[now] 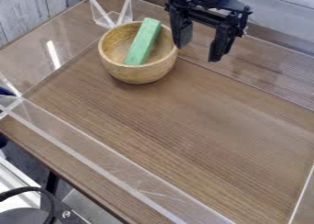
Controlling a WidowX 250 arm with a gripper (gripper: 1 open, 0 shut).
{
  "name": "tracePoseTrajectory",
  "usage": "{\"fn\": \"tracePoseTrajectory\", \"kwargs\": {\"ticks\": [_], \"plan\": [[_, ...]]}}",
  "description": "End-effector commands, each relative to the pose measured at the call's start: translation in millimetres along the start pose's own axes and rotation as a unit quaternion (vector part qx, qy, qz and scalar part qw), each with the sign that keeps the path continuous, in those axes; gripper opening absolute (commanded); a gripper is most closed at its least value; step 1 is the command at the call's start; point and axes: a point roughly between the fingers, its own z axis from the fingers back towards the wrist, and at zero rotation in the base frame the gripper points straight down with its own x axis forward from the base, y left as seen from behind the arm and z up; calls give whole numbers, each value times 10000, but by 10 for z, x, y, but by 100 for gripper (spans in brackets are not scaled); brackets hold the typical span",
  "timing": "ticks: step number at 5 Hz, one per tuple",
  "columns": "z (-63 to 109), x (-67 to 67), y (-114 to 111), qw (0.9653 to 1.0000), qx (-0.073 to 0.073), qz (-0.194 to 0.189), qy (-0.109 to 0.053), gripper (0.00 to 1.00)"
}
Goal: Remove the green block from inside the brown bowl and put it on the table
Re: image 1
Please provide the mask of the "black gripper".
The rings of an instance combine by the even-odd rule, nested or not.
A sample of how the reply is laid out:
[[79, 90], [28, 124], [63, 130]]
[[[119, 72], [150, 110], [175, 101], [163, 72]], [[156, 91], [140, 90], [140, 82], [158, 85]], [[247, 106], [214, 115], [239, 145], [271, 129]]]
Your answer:
[[[253, 13], [251, 7], [238, 0], [187, 0], [194, 6], [200, 6], [204, 9], [223, 9], [240, 15], [240, 28], [247, 26], [247, 17]], [[172, 42], [178, 49], [186, 47], [192, 38], [192, 21], [186, 10], [170, 9], [170, 19], [172, 28]], [[216, 27], [215, 38], [210, 46], [208, 61], [219, 62], [222, 56], [230, 52], [231, 45], [236, 37], [236, 29], [222, 23]]]

